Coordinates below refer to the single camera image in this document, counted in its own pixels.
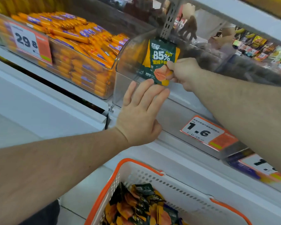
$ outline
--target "pant leg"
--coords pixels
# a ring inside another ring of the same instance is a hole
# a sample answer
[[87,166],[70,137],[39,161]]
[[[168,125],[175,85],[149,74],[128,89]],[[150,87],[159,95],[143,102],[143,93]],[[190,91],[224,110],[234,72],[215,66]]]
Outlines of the pant leg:
[[19,225],[56,225],[60,211],[58,200],[26,219]]

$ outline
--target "shelf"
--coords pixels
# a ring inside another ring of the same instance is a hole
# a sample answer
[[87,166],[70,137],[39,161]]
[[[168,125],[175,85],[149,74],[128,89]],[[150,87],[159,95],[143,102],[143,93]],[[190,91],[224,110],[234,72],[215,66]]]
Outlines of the shelf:
[[0,46],[0,56],[22,68],[25,68],[26,70],[34,73],[35,75],[40,76],[41,78],[48,80],[51,83],[71,92],[72,94],[75,94],[78,97],[104,109],[105,111],[108,111],[109,105],[112,103],[112,97],[108,100],[100,99],[97,96],[92,95],[91,93],[58,77],[57,75],[19,57],[14,53],[11,53],[10,51],[6,50],[4,46]]
[[281,20],[240,0],[188,0],[237,26],[281,45]]

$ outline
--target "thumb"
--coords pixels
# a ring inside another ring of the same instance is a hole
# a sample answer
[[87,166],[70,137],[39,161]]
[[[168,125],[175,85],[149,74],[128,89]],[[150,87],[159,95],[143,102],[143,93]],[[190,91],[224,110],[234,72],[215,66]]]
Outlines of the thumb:
[[175,68],[175,63],[172,62],[172,61],[167,61],[167,67],[168,67],[170,70],[174,70],[174,68]]
[[159,122],[155,119],[153,123],[153,129],[151,133],[152,141],[156,140],[162,131],[162,126]]

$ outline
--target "person's left hand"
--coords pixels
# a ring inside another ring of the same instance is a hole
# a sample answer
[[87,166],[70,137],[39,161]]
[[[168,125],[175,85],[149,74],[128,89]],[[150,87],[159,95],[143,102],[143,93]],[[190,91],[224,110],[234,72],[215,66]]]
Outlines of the person's left hand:
[[162,131],[156,116],[168,98],[170,90],[153,83],[153,79],[148,79],[135,91],[136,82],[133,81],[124,95],[115,128],[125,136],[128,147],[148,144]]

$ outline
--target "price tag reading 1.6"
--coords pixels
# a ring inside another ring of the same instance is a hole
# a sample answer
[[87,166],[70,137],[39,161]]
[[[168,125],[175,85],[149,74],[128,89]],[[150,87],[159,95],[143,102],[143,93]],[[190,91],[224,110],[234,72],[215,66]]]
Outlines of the price tag reading 1.6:
[[41,59],[35,34],[12,22],[10,22],[10,27],[17,47]]

